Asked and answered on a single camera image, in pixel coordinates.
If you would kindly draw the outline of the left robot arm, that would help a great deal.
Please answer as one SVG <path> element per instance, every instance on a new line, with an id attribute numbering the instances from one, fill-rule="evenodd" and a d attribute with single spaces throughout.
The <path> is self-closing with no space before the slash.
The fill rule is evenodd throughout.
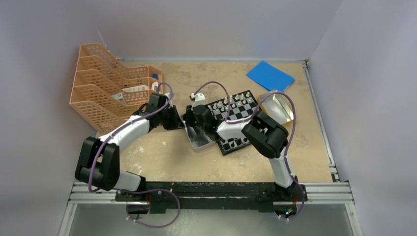
<path id="1" fill-rule="evenodd" d="M 145 198 L 145 177 L 122 171 L 120 154 L 134 141 L 158 126 L 165 130 L 183 129 L 177 108 L 172 104 L 173 94 L 152 93 L 147 103 L 141 105 L 132 116 L 115 130 L 98 138 L 83 141 L 75 179 L 88 184 L 89 190 L 127 190 L 134 201 Z"/>

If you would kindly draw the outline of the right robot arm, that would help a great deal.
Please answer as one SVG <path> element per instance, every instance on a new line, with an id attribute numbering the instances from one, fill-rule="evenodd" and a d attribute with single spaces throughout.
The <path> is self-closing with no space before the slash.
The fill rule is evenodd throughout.
<path id="1" fill-rule="evenodd" d="M 263 111 L 255 111 L 246 121 L 220 121 L 207 105 L 188 106 L 183 120 L 190 127 L 202 129 L 214 141 L 246 138 L 262 156 L 269 159 L 277 185 L 277 196 L 282 200 L 288 200 L 295 194 L 295 174 L 287 157 L 289 132 Z"/>

